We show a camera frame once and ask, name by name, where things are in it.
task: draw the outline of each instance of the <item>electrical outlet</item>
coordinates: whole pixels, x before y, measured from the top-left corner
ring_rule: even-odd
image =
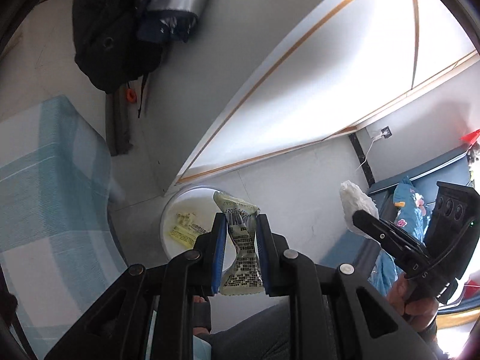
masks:
[[[390,131],[390,127],[385,127],[382,129],[382,134],[385,139],[390,138],[392,136],[392,132]]]

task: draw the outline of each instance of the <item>tile floor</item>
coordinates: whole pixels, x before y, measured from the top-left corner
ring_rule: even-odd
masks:
[[[0,61],[0,121],[54,95],[67,95],[79,113],[105,137],[105,95],[74,62],[71,2],[39,4],[21,25],[16,44]],[[166,262],[158,237],[160,215],[170,196],[161,197],[150,169],[141,121],[130,109],[133,149],[112,159],[124,192],[111,205],[119,241],[129,263],[147,267]],[[345,231],[338,188],[347,179],[366,189],[347,137],[310,146],[203,181],[257,204],[274,232],[290,247],[318,261]],[[265,294],[215,296],[214,330],[228,328],[275,299]]]

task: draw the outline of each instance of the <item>person's leg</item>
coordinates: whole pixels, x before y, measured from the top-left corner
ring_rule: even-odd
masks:
[[[270,307],[224,332],[197,336],[212,346],[212,360],[288,360],[289,305]]]

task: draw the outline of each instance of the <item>metal screw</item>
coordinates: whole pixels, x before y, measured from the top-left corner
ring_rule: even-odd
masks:
[[[299,256],[299,253],[293,249],[287,249],[283,251],[283,255],[289,260],[294,260]]]
[[[130,268],[128,268],[128,273],[131,275],[131,276],[138,276],[138,275],[141,275],[143,273],[143,265],[141,264],[134,264],[132,265]]]
[[[354,273],[355,268],[351,266],[350,264],[342,264],[340,265],[340,272],[345,274],[345,275],[351,275]]]
[[[192,249],[185,252],[185,258],[187,260],[196,260],[200,257],[200,252],[198,250]]]

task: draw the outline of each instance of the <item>black bag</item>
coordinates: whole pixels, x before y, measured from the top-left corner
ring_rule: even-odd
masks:
[[[137,0],[74,0],[75,62],[93,85],[114,93],[157,68],[162,44],[136,38]]]

